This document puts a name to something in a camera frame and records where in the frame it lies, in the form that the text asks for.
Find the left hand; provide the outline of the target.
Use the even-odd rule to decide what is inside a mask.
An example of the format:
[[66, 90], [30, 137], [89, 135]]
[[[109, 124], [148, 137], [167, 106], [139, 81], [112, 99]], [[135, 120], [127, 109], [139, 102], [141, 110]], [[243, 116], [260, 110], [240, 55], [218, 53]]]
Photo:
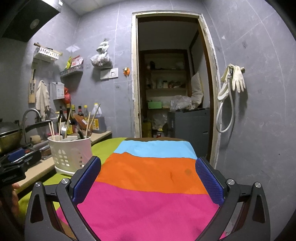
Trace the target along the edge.
[[19, 198], [16, 193], [16, 190], [18, 189], [20, 189], [18, 183], [14, 183], [1, 189], [1, 207], [5, 205], [15, 218], [17, 218], [20, 213]]

